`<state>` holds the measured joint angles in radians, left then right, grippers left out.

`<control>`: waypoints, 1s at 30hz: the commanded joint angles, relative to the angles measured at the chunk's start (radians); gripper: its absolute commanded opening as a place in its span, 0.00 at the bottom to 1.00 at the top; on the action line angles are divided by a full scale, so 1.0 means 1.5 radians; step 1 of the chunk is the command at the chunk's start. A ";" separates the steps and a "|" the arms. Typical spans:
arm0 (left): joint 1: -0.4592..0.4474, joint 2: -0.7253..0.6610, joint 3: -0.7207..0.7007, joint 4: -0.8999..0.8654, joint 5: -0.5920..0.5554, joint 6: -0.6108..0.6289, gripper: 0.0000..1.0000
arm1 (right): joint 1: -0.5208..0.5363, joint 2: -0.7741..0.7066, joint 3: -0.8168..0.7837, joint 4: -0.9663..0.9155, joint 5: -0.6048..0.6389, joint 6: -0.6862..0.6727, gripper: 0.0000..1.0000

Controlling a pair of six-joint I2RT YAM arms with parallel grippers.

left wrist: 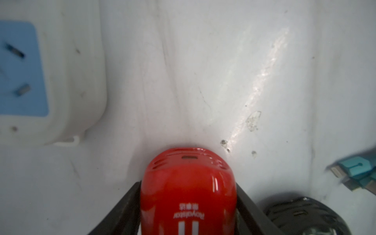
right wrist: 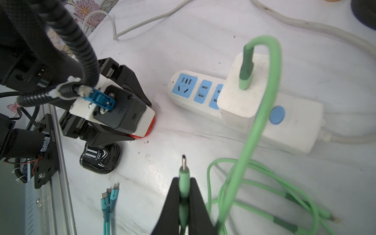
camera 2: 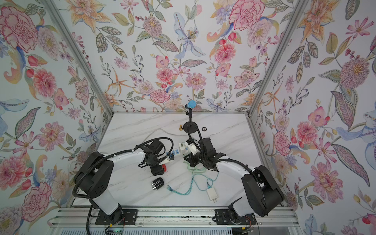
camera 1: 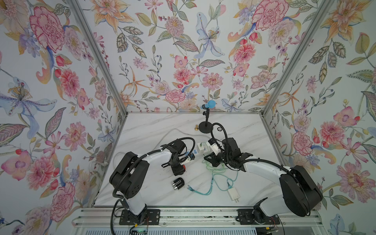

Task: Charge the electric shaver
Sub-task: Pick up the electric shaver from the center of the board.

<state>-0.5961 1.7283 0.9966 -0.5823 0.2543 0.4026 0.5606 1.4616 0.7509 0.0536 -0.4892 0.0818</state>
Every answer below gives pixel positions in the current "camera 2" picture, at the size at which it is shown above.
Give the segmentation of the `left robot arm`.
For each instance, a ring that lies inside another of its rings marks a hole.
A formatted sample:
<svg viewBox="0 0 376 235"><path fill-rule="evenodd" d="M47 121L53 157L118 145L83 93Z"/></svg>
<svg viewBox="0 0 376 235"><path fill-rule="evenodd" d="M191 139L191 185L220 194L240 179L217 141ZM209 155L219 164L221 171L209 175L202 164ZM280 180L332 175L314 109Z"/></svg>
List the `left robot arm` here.
<svg viewBox="0 0 376 235"><path fill-rule="evenodd" d="M120 217L121 205L108 190L112 173L137 164L140 168L149 167L154 176L163 175L166 171L164 161L174 160L173 147L171 138L158 137L107 156L93 152L75 175L72 194L76 198L88 199L106 216Z"/></svg>

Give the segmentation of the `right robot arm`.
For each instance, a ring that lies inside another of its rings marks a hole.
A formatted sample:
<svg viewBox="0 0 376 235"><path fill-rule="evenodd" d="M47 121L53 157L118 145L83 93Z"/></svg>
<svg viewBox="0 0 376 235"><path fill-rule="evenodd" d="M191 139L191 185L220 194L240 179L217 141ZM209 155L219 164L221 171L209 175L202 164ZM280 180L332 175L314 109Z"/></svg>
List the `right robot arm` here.
<svg viewBox="0 0 376 235"><path fill-rule="evenodd" d="M239 217L252 213L265 217L285 200L282 190L267 167L250 167L217 152L211 139L203 138L194 122L185 123L183 130L189 136L190 154L185 160L191 166L202 164L208 170L224 173L241 181L245 197L231 203L230 213Z"/></svg>

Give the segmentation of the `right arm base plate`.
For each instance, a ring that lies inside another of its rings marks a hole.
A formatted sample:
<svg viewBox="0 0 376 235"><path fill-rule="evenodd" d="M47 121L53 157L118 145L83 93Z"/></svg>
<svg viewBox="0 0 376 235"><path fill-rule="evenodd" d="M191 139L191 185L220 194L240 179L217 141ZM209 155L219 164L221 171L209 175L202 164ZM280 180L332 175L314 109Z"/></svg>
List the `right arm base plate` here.
<svg viewBox="0 0 376 235"><path fill-rule="evenodd" d="M254 214L239 216L231 209L216 209L212 221L217 225L256 225Z"/></svg>

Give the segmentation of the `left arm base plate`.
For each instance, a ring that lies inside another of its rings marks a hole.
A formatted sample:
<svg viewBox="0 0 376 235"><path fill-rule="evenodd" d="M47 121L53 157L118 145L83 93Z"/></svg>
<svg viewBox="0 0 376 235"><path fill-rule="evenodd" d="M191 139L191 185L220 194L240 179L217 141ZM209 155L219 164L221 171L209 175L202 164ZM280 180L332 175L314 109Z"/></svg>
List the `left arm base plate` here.
<svg viewBox="0 0 376 235"><path fill-rule="evenodd" d="M99 211L95 225L135 225L138 215L136 209L122 209L115 211L111 215L107 215L102 210Z"/></svg>

